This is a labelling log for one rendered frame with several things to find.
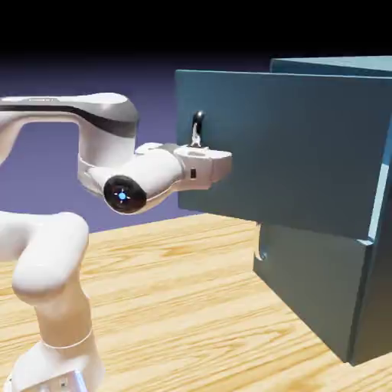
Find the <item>dark curved metal handle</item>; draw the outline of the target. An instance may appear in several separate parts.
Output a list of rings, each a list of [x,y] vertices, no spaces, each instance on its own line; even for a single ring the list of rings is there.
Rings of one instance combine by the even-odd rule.
[[[202,110],[198,110],[194,113],[192,117],[192,135],[193,136],[200,136],[202,130],[202,123],[204,120],[204,112]]]

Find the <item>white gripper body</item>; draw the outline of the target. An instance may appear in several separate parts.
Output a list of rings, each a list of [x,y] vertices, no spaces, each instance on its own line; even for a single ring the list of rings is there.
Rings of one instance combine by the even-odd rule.
[[[205,148],[180,146],[174,155],[185,170],[185,180],[190,184],[213,184],[230,173],[232,153]]]

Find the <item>teal painted cabinet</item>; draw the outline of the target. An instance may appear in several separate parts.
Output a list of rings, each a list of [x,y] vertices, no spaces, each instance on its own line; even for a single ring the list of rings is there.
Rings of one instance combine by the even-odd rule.
[[[367,239],[372,248],[363,274],[361,304],[348,362],[353,366],[392,352],[392,125],[384,157],[381,189],[375,206],[376,221]],[[265,214],[256,222],[276,225]]]

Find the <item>large teal cabinet door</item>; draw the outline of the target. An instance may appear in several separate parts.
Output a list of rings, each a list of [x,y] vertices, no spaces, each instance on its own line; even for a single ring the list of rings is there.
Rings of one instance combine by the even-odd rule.
[[[391,156],[392,77],[179,70],[177,137],[233,155],[181,208],[365,240],[376,234]]]

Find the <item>small teal cabinet door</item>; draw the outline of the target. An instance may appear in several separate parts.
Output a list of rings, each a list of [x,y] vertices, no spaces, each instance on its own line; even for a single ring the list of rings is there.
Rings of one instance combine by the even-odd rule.
[[[263,224],[253,270],[343,361],[351,360],[372,243]]]

